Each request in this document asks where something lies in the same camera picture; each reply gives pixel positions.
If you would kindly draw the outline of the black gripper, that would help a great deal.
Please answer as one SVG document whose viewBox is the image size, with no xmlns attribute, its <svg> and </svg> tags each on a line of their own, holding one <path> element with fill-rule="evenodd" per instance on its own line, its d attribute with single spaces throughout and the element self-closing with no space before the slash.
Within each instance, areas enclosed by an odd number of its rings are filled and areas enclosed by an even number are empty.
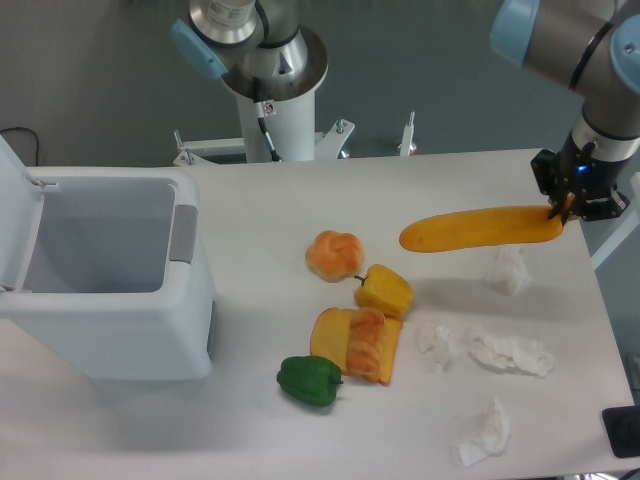
<svg viewBox="0 0 640 480">
<path fill-rule="evenodd" d="M 629 199 L 618 191 L 618 177 L 629 162 L 629 140 L 589 125 L 576 125 L 562 148 L 540 150 L 530 165 L 540 193 L 551 205 L 548 219 L 618 218 Z"/>
</svg>

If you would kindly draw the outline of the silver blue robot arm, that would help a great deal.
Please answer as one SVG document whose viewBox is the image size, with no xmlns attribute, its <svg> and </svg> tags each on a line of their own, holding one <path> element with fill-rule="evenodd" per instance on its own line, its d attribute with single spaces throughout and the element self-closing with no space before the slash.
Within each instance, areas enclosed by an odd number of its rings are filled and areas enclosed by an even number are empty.
<svg viewBox="0 0 640 480">
<path fill-rule="evenodd" d="M 618 177 L 639 149 L 639 18 L 620 24 L 560 1 L 506 1 L 493 23 L 492 49 L 584 99 L 556 152 L 531 161 L 550 215 L 598 221 L 619 217 L 628 198 Z"/>
</svg>

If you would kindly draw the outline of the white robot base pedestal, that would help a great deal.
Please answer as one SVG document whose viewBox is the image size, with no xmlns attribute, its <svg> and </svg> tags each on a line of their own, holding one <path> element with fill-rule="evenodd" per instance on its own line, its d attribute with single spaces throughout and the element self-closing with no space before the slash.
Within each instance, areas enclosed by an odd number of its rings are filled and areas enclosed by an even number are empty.
<svg viewBox="0 0 640 480">
<path fill-rule="evenodd" d="M 195 71 L 233 94 L 248 162 L 314 158 L 315 95 L 328 55 L 301 24 L 298 2 L 192 1 L 171 37 Z"/>
</svg>

